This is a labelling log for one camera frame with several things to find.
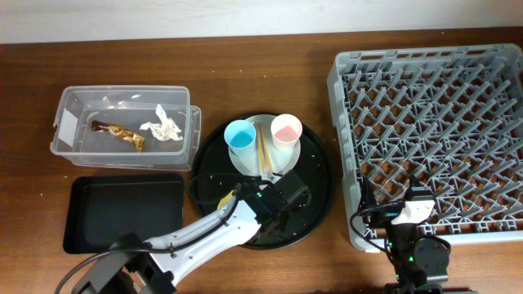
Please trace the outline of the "blue cup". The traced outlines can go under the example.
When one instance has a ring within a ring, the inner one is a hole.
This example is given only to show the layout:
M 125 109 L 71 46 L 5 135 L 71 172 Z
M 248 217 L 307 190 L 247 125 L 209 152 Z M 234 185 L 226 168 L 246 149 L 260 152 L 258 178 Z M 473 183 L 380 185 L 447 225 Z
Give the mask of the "blue cup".
M 238 157 L 250 156 L 255 151 L 256 136 L 256 128 L 247 120 L 234 120 L 224 131 L 227 145 Z

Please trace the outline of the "pink cup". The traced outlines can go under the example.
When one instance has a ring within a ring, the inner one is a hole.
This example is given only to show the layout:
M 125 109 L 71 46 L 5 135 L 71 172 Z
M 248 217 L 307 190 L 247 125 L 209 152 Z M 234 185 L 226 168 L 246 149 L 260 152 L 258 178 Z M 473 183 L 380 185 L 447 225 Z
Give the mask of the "pink cup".
M 273 145 L 280 151 L 289 151 L 302 135 L 302 122 L 291 114 L 276 116 L 270 125 Z

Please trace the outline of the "white napkin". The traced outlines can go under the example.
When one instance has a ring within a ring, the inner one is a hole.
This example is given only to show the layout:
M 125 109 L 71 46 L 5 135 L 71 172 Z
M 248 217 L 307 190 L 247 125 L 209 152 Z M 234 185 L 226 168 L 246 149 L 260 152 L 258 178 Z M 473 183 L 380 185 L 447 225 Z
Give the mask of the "white napkin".
M 140 125 L 143 131 L 151 131 L 152 136 L 160 141 L 180 141 L 183 140 L 181 129 L 176 125 L 172 118 L 169 118 L 161 105 L 157 105 L 155 114 L 159 118 L 159 123 L 145 122 Z

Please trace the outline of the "gold snack wrapper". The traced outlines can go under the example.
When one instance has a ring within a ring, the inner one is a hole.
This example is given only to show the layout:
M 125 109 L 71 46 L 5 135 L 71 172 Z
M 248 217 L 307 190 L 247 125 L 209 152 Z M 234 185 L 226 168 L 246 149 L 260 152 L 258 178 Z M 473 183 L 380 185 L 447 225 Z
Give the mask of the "gold snack wrapper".
M 136 131 L 128 130 L 126 127 L 93 120 L 91 123 L 92 131 L 107 132 L 112 136 L 125 140 L 134 145 L 137 152 L 142 152 L 145 144 L 145 138 Z

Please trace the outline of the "yellow bowl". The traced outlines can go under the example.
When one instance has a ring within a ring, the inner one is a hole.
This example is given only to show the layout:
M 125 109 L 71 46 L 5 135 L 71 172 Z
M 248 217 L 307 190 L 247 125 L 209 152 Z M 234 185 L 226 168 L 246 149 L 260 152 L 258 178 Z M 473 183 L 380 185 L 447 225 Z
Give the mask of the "yellow bowl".
M 222 209 L 234 197 L 234 190 L 231 190 L 224 198 L 217 204 L 217 209 Z

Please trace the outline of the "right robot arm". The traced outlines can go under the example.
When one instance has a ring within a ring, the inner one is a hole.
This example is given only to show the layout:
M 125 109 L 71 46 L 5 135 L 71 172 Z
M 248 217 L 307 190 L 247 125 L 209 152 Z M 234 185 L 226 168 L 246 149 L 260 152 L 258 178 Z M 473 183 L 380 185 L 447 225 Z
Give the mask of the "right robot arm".
M 385 285 L 386 294 L 442 293 L 449 279 L 451 246 L 442 238 L 421 234 L 419 225 L 432 213 L 436 198 L 415 176 L 402 199 L 379 204 L 368 178 L 362 180 L 357 216 L 371 229 L 384 229 L 385 252 L 396 272 L 396 281 Z

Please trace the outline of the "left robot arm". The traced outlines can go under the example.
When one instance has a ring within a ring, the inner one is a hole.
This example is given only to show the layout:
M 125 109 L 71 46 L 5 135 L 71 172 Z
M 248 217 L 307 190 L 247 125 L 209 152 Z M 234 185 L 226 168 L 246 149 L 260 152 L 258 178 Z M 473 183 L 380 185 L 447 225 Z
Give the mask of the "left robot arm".
M 185 276 L 221 252 L 284 230 L 290 212 L 310 203 L 311 191 L 295 171 L 271 180 L 240 175 L 220 200 L 216 211 L 173 233 L 145 241 L 128 235 L 72 268 L 56 291 L 89 265 L 74 293 L 174 293 Z

